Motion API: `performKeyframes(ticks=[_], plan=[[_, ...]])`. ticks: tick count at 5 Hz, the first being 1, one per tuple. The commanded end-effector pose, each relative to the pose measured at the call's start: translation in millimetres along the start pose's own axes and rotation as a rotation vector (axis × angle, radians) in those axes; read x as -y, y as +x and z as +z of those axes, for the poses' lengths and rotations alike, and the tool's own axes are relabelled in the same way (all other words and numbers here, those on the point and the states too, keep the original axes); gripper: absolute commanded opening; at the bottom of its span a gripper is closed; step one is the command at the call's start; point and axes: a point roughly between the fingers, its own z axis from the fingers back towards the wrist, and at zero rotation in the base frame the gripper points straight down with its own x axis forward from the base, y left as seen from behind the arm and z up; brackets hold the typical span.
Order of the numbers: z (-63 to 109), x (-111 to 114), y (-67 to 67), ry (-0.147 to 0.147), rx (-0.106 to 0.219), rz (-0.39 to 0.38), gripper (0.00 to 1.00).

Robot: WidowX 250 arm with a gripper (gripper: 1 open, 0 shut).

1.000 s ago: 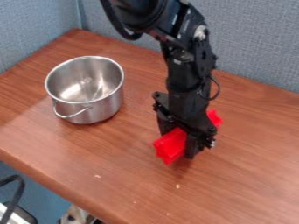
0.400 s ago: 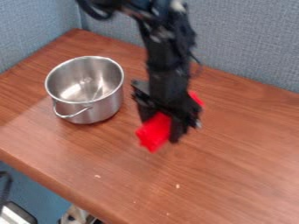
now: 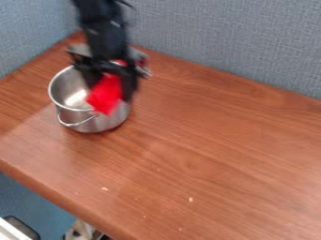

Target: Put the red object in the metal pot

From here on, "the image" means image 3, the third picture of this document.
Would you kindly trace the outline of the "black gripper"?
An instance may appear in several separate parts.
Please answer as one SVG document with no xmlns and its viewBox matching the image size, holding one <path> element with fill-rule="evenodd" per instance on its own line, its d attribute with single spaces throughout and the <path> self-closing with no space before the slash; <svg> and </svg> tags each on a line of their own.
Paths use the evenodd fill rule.
<svg viewBox="0 0 321 240">
<path fill-rule="evenodd" d="M 149 56 L 133 48 L 125 29 L 85 29 L 86 42 L 67 47 L 73 66 L 81 71 L 89 89 L 104 73 L 121 74 L 122 98 L 132 101 L 140 77 L 152 75 Z"/>
</svg>

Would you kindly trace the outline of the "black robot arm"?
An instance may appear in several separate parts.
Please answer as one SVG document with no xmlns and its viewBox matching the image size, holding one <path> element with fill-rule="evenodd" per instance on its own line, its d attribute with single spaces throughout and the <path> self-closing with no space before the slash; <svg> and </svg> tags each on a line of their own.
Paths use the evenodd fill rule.
<svg viewBox="0 0 321 240">
<path fill-rule="evenodd" d="M 80 23 L 88 37 L 86 45 L 71 45 L 69 53 L 90 88 L 100 85 L 105 74 L 121 80 L 121 99 L 132 101 L 140 78 L 152 72 L 149 56 L 129 43 L 125 0 L 71 0 L 80 13 Z"/>
</svg>

